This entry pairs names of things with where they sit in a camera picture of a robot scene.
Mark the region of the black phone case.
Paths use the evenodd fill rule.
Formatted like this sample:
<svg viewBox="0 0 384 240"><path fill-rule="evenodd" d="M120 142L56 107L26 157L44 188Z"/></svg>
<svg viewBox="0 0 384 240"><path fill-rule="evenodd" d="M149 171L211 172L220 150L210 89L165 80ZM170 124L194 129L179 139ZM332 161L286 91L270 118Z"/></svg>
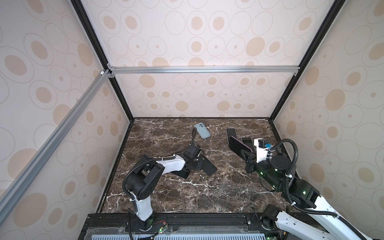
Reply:
<svg viewBox="0 0 384 240"><path fill-rule="evenodd" d="M217 167L207 158L203 158L201 170L204 171L208 176L212 176L214 173L216 173Z"/></svg>

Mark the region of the purple-edged phone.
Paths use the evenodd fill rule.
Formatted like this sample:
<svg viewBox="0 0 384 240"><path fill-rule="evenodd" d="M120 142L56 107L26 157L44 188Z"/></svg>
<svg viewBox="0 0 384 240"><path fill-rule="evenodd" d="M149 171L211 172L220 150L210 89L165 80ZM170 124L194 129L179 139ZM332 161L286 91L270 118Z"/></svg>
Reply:
<svg viewBox="0 0 384 240"><path fill-rule="evenodd" d="M248 147L247 145L240 142L234 136L230 136L230 138L229 138L229 148L230 148L230 150L232 150L236 155L238 155L241 158L243 158L242 153L251 153L251 154L256 153L254 150L252 150L250 147Z"/></svg>

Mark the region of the blue-edged phone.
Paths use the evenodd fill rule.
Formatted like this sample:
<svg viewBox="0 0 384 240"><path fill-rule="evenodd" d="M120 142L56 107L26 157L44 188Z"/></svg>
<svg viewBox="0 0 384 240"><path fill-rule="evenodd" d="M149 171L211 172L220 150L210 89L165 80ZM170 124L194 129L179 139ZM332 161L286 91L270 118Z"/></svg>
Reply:
<svg viewBox="0 0 384 240"><path fill-rule="evenodd" d="M246 145L248 148L250 148L252 151L255 151L254 143L252 138L250 137L243 137L242 138L242 143Z"/></svg>

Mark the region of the white-edged phone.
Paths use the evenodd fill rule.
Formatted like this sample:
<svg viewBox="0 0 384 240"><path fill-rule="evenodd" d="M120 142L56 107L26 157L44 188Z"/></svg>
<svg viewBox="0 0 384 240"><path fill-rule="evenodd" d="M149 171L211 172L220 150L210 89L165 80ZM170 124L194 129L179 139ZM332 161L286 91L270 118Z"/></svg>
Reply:
<svg viewBox="0 0 384 240"><path fill-rule="evenodd" d="M227 128L226 129L227 133L227 138L229 139L230 137L234 137L235 139L237 138L237 132L235 128Z"/></svg>

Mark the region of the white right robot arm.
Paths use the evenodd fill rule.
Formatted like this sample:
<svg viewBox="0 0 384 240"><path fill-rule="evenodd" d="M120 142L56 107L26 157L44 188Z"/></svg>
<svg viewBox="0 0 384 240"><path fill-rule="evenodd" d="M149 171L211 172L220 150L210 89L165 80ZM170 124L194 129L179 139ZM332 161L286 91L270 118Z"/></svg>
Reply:
<svg viewBox="0 0 384 240"><path fill-rule="evenodd" d="M276 192L282 194L290 206L309 215L323 229L304 223L273 205L268 205L261 216L265 229L277 228L303 240L369 239L336 211L315 187L293 176L299 155L297 148L294 148L292 161L283 154L275 155L276 150L277 147L273 146L259 152L248 148L235 152L245 161L247 173L258 173Z"/></svg>

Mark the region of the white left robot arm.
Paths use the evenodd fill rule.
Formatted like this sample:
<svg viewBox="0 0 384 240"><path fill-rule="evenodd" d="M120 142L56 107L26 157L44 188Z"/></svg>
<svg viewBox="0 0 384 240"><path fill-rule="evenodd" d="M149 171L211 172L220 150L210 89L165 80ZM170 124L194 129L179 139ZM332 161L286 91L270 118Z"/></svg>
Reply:
<svg viewBox="0 0 384 240"><path fill-rule="evenodd" d="M136 226L142 231L148 231L153 224L154 212L151 204L151 194L160 178L173 173L186 179L191 170L205 171L208 175L216 172L211 168L210 161L202 154L196 157L190 154L155 158L143 155L128 172L122 183L123 191L133 202L136 215Z"/></svg>

